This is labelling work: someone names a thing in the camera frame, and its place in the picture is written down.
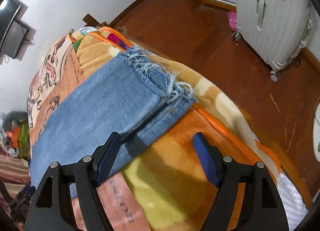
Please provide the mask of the blue denim jeans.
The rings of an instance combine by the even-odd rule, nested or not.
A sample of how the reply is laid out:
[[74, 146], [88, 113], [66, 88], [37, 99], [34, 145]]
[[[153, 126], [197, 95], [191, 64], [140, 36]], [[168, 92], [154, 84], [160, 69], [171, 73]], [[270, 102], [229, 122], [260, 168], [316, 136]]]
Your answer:
[[140, 155], [195, 102], [190, 84], [151, 61], [140, 48], [112, 58], [78, 86], [49, 117], [32, 148], [31, 183], [38, 186], [49, 165], [78, 162], [113, 133], [121, 147], [111, 167], [100, 168], [98, 183]]

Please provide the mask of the pink striped curtain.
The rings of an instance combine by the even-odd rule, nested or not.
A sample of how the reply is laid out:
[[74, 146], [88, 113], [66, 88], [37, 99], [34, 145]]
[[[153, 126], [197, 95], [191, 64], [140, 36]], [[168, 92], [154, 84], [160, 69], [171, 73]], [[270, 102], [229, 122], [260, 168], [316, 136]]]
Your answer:
[[11, 158], [1, 148], [1, 181], [9, 195], [16, 198], [26, 184], [31, 183], [28, 162], [24, 159]]

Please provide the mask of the green storage box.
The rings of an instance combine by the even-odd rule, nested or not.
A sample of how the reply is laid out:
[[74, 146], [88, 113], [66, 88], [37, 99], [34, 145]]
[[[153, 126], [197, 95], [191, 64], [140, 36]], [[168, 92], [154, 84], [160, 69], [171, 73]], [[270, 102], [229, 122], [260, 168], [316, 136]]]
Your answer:
[[29, 140], [29, 124], [28, 122], [21, 122], [18, 128], [18, 145], [20, 156], [26, 160], [30, 154], [30, 140]]

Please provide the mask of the orange box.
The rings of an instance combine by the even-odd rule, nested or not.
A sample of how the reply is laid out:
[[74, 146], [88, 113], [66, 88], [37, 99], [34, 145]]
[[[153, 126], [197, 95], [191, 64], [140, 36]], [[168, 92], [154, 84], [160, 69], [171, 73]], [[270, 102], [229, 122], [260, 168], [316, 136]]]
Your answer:
[[9, 139], [11, 139], [12, 146], [16, 149], [19, 149], [18, 135], [19, 135], [19, 128], [18, 127], [14, 127], [13, 130], [7, 131], [7, 137]]

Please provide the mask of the grey neck pillow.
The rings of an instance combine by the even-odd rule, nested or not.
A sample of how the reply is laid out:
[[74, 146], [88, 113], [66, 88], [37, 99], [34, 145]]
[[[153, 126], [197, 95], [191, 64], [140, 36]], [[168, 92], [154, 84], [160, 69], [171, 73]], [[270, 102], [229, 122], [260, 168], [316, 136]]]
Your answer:
[[3, 123], [2, 123], [2, 128], [5, 131], [11, 130], [11, 125], [13, 121], [27, 121], [28, 120], [28, 114], [27, 112], [23, 111], [11, 111], [7, 115], [5, 115]]

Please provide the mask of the newspaper print blanket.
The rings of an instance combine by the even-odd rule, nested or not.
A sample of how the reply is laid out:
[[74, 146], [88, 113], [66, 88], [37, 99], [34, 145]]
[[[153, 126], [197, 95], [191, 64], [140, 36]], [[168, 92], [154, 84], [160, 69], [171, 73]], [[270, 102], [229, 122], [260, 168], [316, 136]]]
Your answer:
[[[317, 209], [293, 164], [279, 147], [266, 144], [247, 116], [215, 84], [176, 61], [128, 40], [116, 30], [92, 27], [70, 31], [48, 49], [29, 89], [28, 116], [32, 148], [46, 123], [78, 86], [119, 53], [140, 48], [151, 61], [191, 85], [195, 102], [162, 136], [109, 177], [97, 193], [112, 230], [201, 230], [217, 188], [208, 182], [193, 145], [204, 134], [223, 156], [253, 165], [262, 162], [283, 203], [289, 230], [305, 230]], [[74, 183], [70, 185], [78, 230], [87, 230]], [[227, 230], [235, 230], [244, 194], [238, 187]]]

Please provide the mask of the pink croc shoe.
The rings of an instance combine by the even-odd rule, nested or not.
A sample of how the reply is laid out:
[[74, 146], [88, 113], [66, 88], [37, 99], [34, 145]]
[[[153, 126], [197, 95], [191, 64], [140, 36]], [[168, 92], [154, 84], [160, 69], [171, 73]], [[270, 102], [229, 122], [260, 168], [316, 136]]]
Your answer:
[[237, 15], [236, 12], [234, 11], [229, 11], [227, 13], [227, 17], [228, 17], [228, 25], [230, 27], [230, 29], [234, 32], [237, 31]]

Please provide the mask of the wall mounted black monitor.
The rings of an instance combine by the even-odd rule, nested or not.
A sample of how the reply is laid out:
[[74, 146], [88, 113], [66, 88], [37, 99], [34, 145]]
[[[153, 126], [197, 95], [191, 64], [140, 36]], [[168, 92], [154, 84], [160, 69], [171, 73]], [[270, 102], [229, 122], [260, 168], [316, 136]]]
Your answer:
[[22, 5], [16, 0], [1, 3], [1, 54], [15, 59], [29, 27], [17, 19]]

